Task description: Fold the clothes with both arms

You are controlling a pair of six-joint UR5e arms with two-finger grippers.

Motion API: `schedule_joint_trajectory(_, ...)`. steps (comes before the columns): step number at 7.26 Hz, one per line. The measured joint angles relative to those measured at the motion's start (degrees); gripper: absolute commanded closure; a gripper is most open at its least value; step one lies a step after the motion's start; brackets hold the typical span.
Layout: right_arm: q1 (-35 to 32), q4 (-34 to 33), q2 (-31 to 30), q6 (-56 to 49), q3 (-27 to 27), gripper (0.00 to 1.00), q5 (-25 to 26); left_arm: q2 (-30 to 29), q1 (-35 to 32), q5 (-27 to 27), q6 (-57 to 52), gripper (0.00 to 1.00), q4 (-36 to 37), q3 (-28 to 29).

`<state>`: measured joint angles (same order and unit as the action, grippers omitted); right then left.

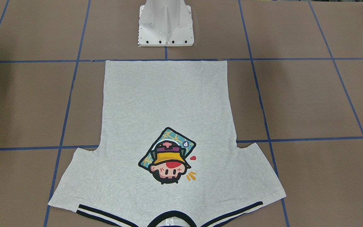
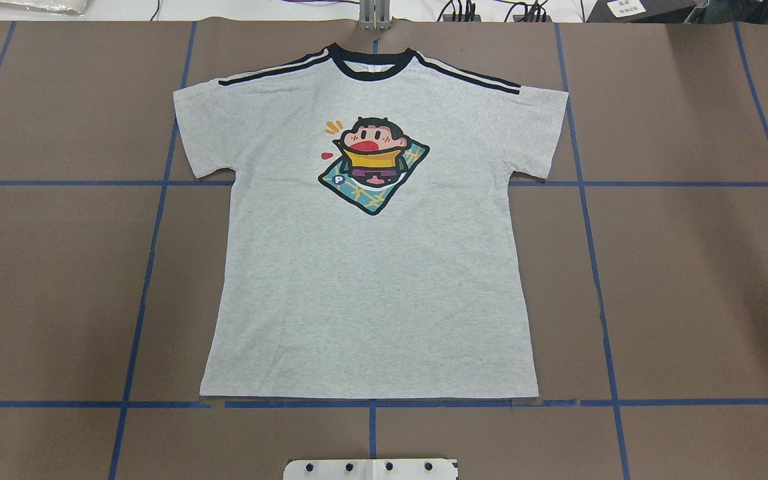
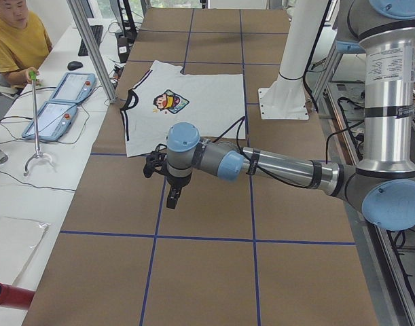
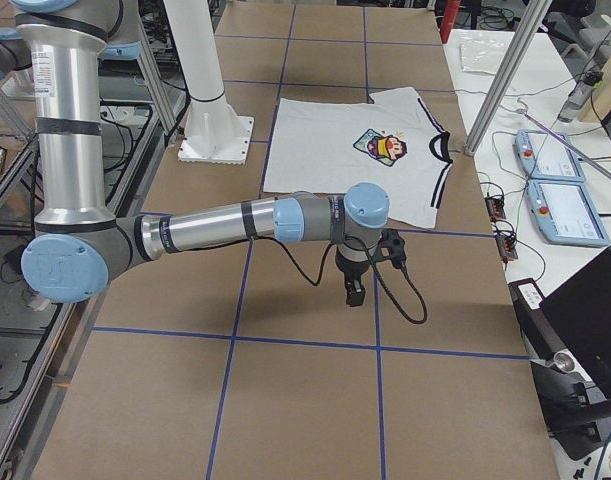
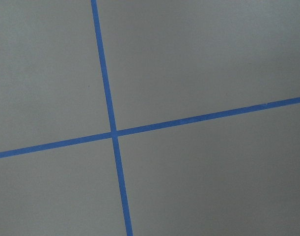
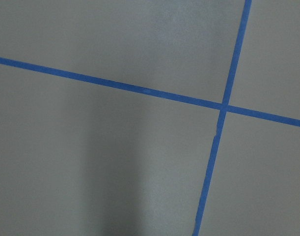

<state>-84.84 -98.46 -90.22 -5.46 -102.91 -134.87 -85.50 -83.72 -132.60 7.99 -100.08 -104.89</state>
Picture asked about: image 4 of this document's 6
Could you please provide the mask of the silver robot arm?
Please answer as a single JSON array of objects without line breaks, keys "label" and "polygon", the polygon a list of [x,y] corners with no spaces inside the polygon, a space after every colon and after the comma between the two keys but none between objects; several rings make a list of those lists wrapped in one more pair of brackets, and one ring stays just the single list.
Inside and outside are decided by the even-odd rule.
[{"label": "silver robot arm", "polygon": [[18,32],[31,51],[44,205],[22,254],[29,286],[58,303],[97,295],[118,276],[165,254],[257,239],[324,241],[344,275],[346,301],[363,303],[389,199],[372,183],[319,197],[298,192],[186,215],[119,218],[107,207],[98,61],[143,48],[134,1],[18,1]]},{"label": "silver robot arm", "polygon": [[0,27],[0,81],[8,74],[21,90],[34,87],[29,45],[15,28]]}]

